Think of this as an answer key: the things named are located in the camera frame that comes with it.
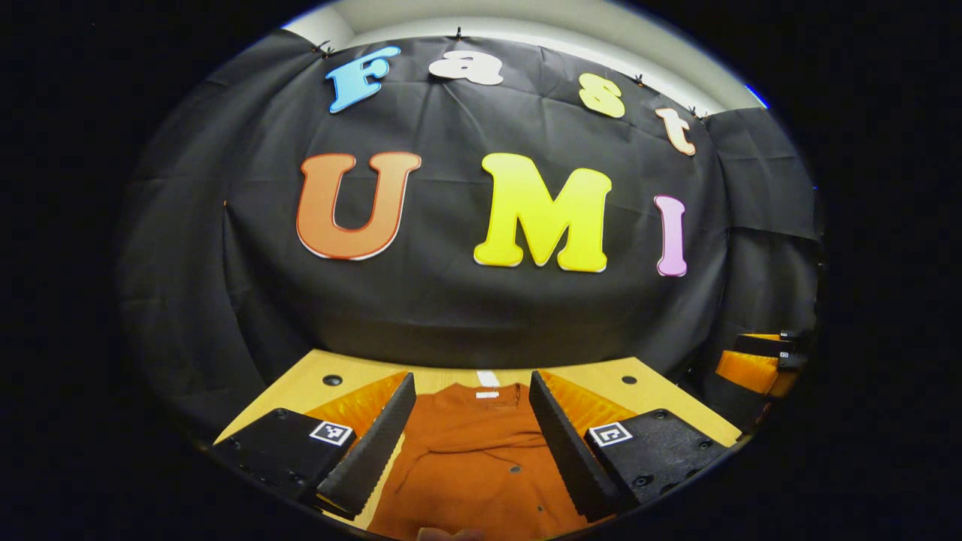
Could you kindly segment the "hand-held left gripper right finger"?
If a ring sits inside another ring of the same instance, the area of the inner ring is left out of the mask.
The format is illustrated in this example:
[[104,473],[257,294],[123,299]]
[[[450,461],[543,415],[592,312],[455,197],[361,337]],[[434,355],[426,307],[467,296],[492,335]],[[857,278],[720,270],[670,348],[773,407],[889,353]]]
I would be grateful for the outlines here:
[[650,506],[729,450],[667,409],[591,421],[578,432],[542,370],[531,374],[529,401],[564,487],[588,521]]

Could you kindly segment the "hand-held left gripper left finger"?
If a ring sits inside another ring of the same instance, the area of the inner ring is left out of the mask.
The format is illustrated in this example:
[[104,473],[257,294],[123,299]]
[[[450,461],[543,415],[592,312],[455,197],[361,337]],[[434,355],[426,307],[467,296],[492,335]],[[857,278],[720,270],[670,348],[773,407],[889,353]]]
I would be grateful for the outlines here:
[[399,372],[313,413],[272,409],[210,452],[274,495],[352,520],[367,506],[415,402],[413,374]]

